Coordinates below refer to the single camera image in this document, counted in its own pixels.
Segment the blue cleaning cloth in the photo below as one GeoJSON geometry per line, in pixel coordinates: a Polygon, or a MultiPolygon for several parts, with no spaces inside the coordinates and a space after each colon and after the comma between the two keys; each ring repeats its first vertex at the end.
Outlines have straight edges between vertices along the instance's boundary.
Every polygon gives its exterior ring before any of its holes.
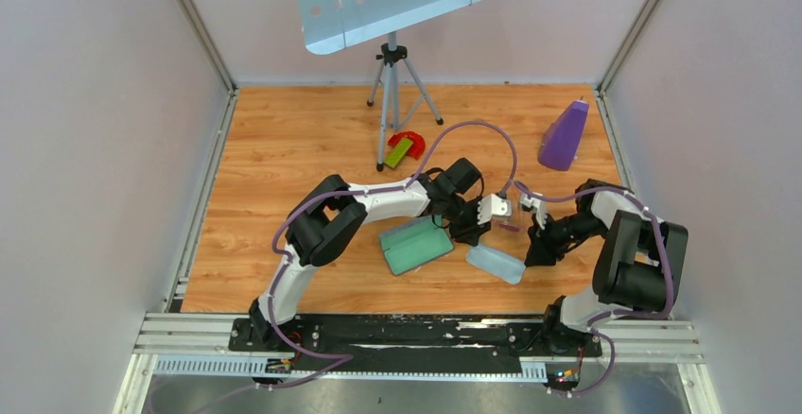
{"type": "Polygon", "coordinates": [[[509,285],[518,285],[526,270],[522,260],[482,244],[467,251],[466,261],[509,285]]]}

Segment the grey glasses case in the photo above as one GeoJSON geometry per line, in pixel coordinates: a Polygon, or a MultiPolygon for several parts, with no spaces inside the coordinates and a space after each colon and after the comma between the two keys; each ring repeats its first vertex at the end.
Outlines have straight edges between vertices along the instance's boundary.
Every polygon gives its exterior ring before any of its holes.
{"type": "Polygon", "coordinates": [[[379,235],[392,275],[400,276],[449,254],[455,246],[441,216],[422,216],[379,235]]]}

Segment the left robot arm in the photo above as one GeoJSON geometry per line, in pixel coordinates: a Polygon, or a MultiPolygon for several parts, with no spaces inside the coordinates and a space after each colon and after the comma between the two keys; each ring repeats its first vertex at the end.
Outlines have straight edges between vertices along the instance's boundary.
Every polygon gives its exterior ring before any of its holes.
{"type": "Polygon", "coordinates": [[[464,194],[484,179],[465,158],[449,168],[432,168],[400,181],[349,183],[339,174],[324,178],[292,211],[272,239],[279,267],[248,311],[253,338],[268,351],[282,349],[317,270],[338,259],[358,230],[369,223],[398,218],[439,216],[450,238],[476,244],[490,229],[479,220],[479,198],[464,194]]]}

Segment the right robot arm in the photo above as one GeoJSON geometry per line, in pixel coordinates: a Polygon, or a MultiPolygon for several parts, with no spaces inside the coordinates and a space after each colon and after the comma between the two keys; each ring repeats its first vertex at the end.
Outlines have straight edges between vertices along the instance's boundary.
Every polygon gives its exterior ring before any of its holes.
{"type": "Polygon", "coordinates": [[[654,215],[629,189],[589,179],[572,195],[574,214],[555,218],[545,197],[524,189],[526,267],[550,267],[586,240],[603,240],[590,287],[549,304],[536,340],[551,354],[587,346],[611,319],[664,319],[678,297],[689,240],[686,227],[654,215]]]}

